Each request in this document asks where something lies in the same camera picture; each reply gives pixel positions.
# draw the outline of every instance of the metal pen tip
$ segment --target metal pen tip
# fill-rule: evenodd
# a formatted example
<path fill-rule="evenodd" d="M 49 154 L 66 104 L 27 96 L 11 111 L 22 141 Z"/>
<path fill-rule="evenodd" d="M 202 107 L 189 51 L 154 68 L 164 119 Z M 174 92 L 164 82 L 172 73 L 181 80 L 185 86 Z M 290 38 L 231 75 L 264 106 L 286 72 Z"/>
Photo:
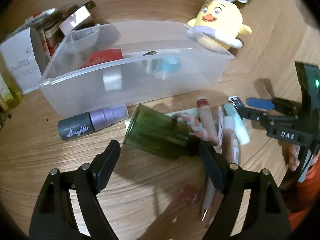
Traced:
<path fill-rule="evenodd" d="M 205 217 L 205 215 L 207 214 L 207 211 L 208 211 L 208 209 L 203 209 L 202 210 L 202 214 L 201 214 L 201 221 L 203 221 L 204 220 L 204 217 Z"/>

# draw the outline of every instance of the orange sleeve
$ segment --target orange sleeve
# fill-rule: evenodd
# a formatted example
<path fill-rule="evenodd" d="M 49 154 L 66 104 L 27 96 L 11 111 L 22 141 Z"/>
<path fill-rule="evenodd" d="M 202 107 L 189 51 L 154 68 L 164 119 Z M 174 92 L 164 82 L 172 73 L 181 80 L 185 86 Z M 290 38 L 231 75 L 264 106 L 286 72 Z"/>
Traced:
<path fill-rule="evenodd" d="M 297 226 L 301 223 L 301 221 L 304 219 L 305 215 L 308 213 L 309 209 L 305 209 L 300 212 L 295 212 L 292 214 L 289 214 L 289 222 L 290 222 L 290 227 L 291 230 L 294 231 Z"/>
<path fill-rule="evenodd" d="M 298 208 L 300 211 L 310 207 L 320 191 L 320 161 L 307 172 L 306 179 L 297 185 Z"/>

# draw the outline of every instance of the lip gloss tube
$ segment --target lip gloss tube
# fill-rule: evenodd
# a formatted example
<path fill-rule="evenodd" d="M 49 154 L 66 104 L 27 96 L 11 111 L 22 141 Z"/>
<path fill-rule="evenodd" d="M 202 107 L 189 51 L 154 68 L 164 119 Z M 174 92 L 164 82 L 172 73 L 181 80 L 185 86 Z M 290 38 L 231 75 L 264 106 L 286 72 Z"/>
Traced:
<path fill-rule="evenodd" d="M 239 162 L 238 139 L 235 135 L 235 121 L 231 116 L 223 118 L 222 154 L 229 163 Z"/>
<path fill-rule="evenodd" d="M 207 98 L 199 97 L 197 100 L 197 107 L 202 126 L 209 134 L 212 135 L 212 137 L 214 138 L 214 143 L 215 145 L 217 145 L 219 143 L 219 138 Z"/>
<path fill-rule="evenodd" d="M 128 118 L 125 105 L 102 108 L 78 114 L 58 122 L 58 132 L 64 141 L 73 140 Z"/>

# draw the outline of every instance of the blue object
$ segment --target blue object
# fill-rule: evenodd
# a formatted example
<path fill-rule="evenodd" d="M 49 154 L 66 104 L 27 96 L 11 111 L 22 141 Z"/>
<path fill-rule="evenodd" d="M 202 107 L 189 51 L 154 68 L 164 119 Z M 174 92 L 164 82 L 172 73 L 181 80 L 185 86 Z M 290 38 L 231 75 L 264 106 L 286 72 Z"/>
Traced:
<path fill-rule="evenodd" d="M 247 105 L 255 108 L 271 110 L 275 108 L 275 105 L 270 100 L 264 100 L 260 98 L 247 98 Z"/>
<path fill-rule="evenodd" d="M 297 157 L 299 156 L 299 152 L 300 152 L 300 145 L 297 145 L 297 147 L 298 147 L 298 155 L 297 155 Z M 312 154 L 312 152 L 310 151 L 310 149 L 308 150 L 308 153 L 307 153 L 307 157 L 306 157 L 306 162 L 310 159 L 310 157 L 311 157 L 311 154 Z M 306 179 L 306 175 L 307 175 L 307 172 L 308 172 L 308 170 L 309 170 L 309 167 L 310 167 L 310 165 L 311 165 L 311 161 L 309 162 L 309 163 L 304 163 L 304 165 L 303 165 L 303 168 L 304 168 L 304 172 L 301 174 L 301 176 L 300 176 L 300 178 L 298 179 L 298 182 L 303 182 L 305 179 Z"/>
<path fill-rule="evenodd" d="M 164 57 L 160 59 L 160 71 L 174 74 L 180 69 L 180 60 L 177 57 Z"/>

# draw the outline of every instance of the metal screw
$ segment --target metal screw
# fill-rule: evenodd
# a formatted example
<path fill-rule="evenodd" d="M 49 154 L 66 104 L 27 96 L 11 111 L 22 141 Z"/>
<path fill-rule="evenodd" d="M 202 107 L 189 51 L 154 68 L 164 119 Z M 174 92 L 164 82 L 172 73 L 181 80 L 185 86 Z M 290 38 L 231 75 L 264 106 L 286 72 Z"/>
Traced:
<path fill-rule="evenodd" d="M 51 171 L 50 171 L 50 174 L 51 175 L 56 175 L 58 173 L 58 170 L 57 169 L 52 169 Z"/>
<path fill-rule="evenodd" d="M 264 175 L 269 175 L 270 174 L 270 171 L 268 169 L 262 169 L 262 173 Z"/>
<path fill-rule="evenodd" d="M 90 164 L 89 163 L 84 163 L 84 164 L 81 165 L 81 169 L 83 169 L 83 170 L 87 170 L 89 168 L 90 168 Z"/>
<path fill-rule="evenodd" d="M 237 170 L 239 168 L 239 166 L 235 163 L 231 163 L 230 164 L 230 168 L 233 169 L 233 170 Z"/>

